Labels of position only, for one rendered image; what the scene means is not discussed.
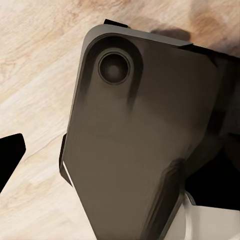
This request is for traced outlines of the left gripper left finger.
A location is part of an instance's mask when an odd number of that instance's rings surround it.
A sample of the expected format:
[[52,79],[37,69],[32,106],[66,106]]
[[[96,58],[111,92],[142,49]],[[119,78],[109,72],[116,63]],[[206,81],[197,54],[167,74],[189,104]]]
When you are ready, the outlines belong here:
[[0,138],[0,193],[26,152],[21,133]]

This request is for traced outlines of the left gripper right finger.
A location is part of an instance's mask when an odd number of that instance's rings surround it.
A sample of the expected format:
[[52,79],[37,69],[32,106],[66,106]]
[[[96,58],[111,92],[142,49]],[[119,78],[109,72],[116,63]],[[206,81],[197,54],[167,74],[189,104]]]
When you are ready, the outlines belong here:
[[224,151],[240,173],[240,135],[235,133],[228,133]]

